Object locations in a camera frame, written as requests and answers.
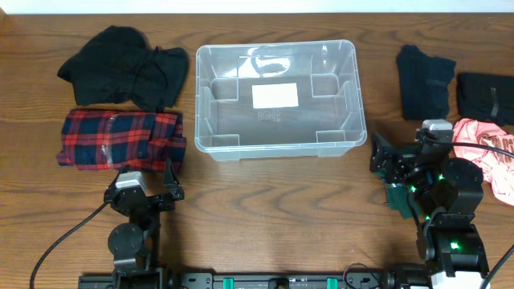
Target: black folded clothing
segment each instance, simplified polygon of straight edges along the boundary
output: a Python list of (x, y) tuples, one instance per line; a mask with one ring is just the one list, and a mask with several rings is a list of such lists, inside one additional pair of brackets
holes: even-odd
[(430, 57), (414, 45), (405, 45), (396, 58), (406, 120), (444, 119), (450, 112), (448, 84), (455, 61)]
[(463, 117), (495, 124), (514, 124), (514, 77), (461, 73), (457, 104)]
[(161, 112), (173, 107), (187, 67), (183, 49), (151, 51), (137, 30), (111, 26), (66, 61), (57, 76), (73, 84), (78, 105), (132, 100), (143, 110)]

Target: pink shirt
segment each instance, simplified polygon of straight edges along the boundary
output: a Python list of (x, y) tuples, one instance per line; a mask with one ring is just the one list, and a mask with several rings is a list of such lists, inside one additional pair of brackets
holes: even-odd
[[(514, 152), (514, 136), (496, 124), (464, 118), (455, 124), (453, 132), (453, 141), (489, 145)], [(514, 206), (514, 159), (484, 149), (455, 146), (454, 150), (457, 157), (482, 168), (483, 179), (491, 183), (496, 198)]]

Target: plastic bin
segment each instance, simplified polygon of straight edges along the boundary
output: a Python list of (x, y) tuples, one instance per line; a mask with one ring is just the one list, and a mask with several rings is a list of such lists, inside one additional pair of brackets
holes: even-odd
[(355, 46), (200, 47), (195, 123), (194, 143), (217, 161), (342, 156), (367, 137)]

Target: wood grain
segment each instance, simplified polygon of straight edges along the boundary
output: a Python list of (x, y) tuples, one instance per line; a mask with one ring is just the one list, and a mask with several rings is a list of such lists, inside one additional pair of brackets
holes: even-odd
[(6, 12), (0, 7), (0, 27), (3, 26), (3, 21), (6, 19)]
[[(369, 135), (379, 129), (396, 141), (412, 140), (420, 126), (401, 118), (394, 62), (401, 45), (454, 59), (457, 71), (514, 73), (511, 14), (12, 15), (0, 28), (2, 288), (27, 288), (40, 255), (100, 205), (116, 174), (55, 161), (64, 117), (75, 107), (71, 85), (55, 74), (109, 25), (134, 26), (152, 46), (184, 47), (190, 55), (173, 108), (183, 113), (189, 139), (179, 174), (186, 199), (162, 216), (161, 259), (176, 270), (343, 271), (354, 262), (420, 262), (412, 221), (384, 205), (383, 186), (368, 171), (369, 142), (338, 158), (218, 163), (200, 153), (194, 56), (201, 45), (348, 39), (357, 48)], [(450, 120), (457, 120), (455, 81), (450, 92)], [(151, 178), (157, 192), (159, 178)], [(514, 240), (514, 208), (483, 187), (475, 224), (492, 267)], [(107, 237), (122, 222), (106, 209), (73, 234), (47, 258), (37, 288), (73, 288), (84, 273), (110, 272)], [(514, 262), (505, 264), (493, 286), (514, 288), (512, 270)]]

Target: plaid flannel shirt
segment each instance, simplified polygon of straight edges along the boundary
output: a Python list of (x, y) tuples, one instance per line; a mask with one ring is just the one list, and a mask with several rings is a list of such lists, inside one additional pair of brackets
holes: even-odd
[(61, 132), (59, 165), (79, 170), (121, 169), (158, 171), (167, 156), (180, 169), (186, 151), (182, 117), (173, 113), (117, 112), (73, 109)]

